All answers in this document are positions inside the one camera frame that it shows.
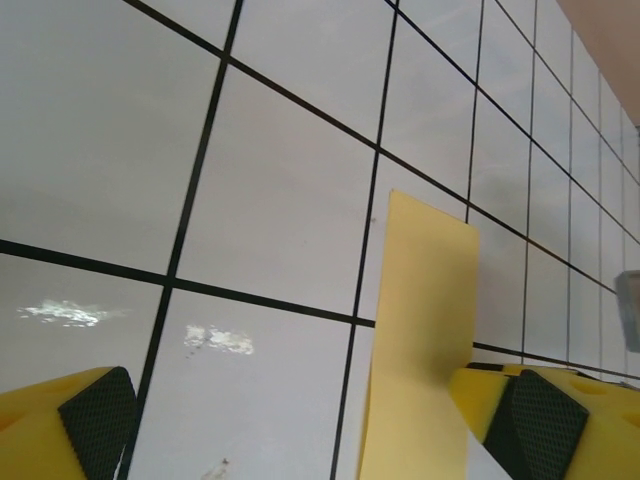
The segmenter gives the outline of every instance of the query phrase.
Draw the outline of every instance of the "yellow cardboard strip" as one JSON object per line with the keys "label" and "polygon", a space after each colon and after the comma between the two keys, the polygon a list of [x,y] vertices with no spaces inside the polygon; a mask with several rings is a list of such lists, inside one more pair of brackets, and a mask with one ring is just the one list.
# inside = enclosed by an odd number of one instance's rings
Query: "yellow cardboard strip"
{"label": "yellow cardboard strip", "polygon": [[471,360],[478,233],[391,192],[361,480],[462,480],[468,428],[449,396]]}

